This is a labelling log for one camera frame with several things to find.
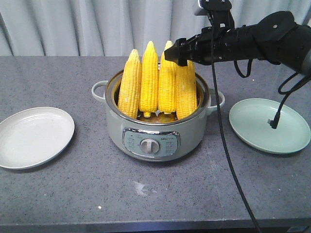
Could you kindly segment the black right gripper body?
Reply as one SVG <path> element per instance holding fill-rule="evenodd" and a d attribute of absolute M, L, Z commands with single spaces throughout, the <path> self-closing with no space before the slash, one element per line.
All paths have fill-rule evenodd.
<path fill-rule="evenodd" d="M 212 27 L 205 27 L 184 42 L 184 57 L 195 63 L 209 66 L 212 62 L 243 59 L 243 51 L 236 40 L 235 30 L 221 30 L 216 35 Z"/>

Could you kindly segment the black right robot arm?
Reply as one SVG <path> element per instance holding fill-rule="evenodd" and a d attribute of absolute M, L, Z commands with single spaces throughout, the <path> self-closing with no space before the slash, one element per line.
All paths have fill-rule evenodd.
<path fill-rule="evenodd" d="M 212 62 L 259 59 L 309 75 L 311 29 L 295 23 L 288 11 L 272 13 L 258 24 L 239 28 L 215 23 L 190 39 L 176 40 L 165 50 L 165 59 L 179 66 L 185 66 L 187 60 L 209 66 Z"/>

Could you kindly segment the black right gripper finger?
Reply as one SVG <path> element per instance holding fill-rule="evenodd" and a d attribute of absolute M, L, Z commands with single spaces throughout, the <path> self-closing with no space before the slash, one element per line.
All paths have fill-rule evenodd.
<path fill-rule="evenodd" d="M 174 62 L 178 66 L 186 67 L 187 58 L 185 56 L 185 42 L 186 38 L 179 38 L 168 49 L 165 49 L 164 56 L 166 61 Z"/>

